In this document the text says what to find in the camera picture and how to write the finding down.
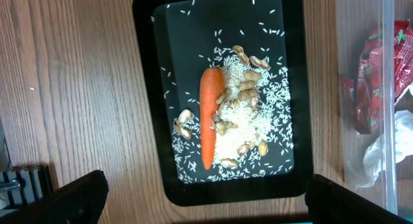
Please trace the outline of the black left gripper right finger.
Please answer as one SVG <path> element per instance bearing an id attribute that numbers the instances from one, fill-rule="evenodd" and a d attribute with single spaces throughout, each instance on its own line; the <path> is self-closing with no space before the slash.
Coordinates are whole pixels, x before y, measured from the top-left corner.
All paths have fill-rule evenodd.
<path id="1" fill-rule="evenodd" d="M 308 179 L 305 203 L 316 224 L 410 223 L 319 174 Z"/>

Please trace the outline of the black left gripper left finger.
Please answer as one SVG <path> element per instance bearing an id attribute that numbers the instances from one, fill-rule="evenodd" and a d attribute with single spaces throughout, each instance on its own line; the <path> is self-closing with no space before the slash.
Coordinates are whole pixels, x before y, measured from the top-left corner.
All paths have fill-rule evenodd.
<path id="1" fill-rule="evenodd" d="M 25 207 L 1 217 L 1 224 L 97 223 L 109 187 L 102 170 L 94 170 Z"/>

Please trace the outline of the pile of white rice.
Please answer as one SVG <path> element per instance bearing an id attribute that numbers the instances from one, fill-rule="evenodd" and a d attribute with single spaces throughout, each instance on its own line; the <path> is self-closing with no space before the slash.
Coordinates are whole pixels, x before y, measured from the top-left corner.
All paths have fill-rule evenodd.
<path id="1" fill-rule="evenodd" d="M 281 0 L 182 1 L 152 21 L 178 180 L 292 171 Z"/>

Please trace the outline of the peanut shells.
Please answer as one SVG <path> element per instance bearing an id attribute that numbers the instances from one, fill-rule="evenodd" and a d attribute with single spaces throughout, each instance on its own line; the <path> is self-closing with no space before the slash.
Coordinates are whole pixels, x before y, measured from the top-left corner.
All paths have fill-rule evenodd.
<path id="1" fill-rule="evenodd" d="M 264 73 L 270 68 L 268 61 L 248 56 L 242 46 L 235 45 L 232 55 L 225 59 L 222 67 L 209 68 L 220 68 L 225 78 L 224 92 L 216 100 L 219 108 L 212 117 L 212 129 L 216 131 L 212 166 L 219 164 L 237 169 L 241 158 L 250 150 L 256 150 L 260 157 L 266 156 L 269 151 L 271 117 L 262 103 L 259 90 L 264 85 Z M 198 103 L 199 117 L 195 117 L 188 108 L 182 110 L 174 121 L 173 131 L 189 140 L 194 136 L 189 124 L 194 124 L 195 136 L 199 138 L 201 148 L 199 99 Z"/>

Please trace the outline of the red snack wrapper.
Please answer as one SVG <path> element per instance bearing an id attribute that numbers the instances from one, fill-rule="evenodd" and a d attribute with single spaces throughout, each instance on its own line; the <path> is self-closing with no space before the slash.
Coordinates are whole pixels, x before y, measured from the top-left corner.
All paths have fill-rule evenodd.
<path id="1" fill-rule="evenodd" d="M 394 22 L 394 96 L 398 102 L 412 84 L 412 28 L 409 20 Z M 357 77 L 341 77 L 343 95 L 352 106 L 348 118 L 358 134 L 371 134 L 383 119 L 381 27 L 371 32 L 359 57 Z"/>

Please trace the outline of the orange carrot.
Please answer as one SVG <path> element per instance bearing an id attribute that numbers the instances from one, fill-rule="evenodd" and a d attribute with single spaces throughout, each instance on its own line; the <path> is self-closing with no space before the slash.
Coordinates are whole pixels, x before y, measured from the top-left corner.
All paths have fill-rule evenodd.
<path id="1" fill-rule="evenodd" d="M 225 78 L 220 68 L 208 68 L 203 72 L 199 86 L 201 159 L 205 170 L 209 170 L 214 159 L 216 131 L 212 129 L 212 117 L 219 105 L 216 100 L 225 89 Z"/>

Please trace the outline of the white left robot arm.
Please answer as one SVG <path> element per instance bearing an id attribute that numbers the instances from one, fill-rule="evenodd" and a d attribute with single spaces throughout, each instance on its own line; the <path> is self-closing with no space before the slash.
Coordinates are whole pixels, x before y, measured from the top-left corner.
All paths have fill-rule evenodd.
<path id="1" fill-rule="evenodd" d="M 166 194 L 176 205 L 209 205 L 229 201 L 276 198 L 304 194 L 312 223 L 407 223 L 333 181 L 313 173 L 309 123 L 293 124 L 297 158 L 292 172 L 267 178 L 184 185 L 172 177 L 164 179 Z M 1 192 L 18 192 L 33 201 L 1 216 L 1 223 L 97 223 L 106 202 L 109 185 L 105 174 L 95 170 L 57 189 L 50 188 L 49 173 L 34 177 L 8 177 Z"/>

